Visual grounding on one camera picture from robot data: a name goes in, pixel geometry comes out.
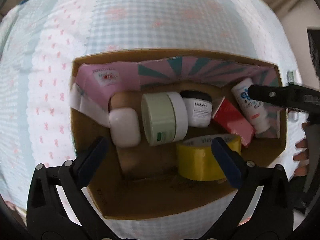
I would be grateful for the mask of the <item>person's right hand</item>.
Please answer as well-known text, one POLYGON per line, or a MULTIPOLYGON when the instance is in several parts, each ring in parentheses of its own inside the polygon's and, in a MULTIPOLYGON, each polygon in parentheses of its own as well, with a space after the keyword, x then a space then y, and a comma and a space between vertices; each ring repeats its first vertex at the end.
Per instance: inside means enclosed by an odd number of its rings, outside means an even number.
POLYGON ((306 176, 309 171, 309 149, 307 139, 304 138, 296 142, 295 148, 300 150, 300 152, 293 156, 293 161, 298 162, 298 167, 295 169, 294 176, 306 176))

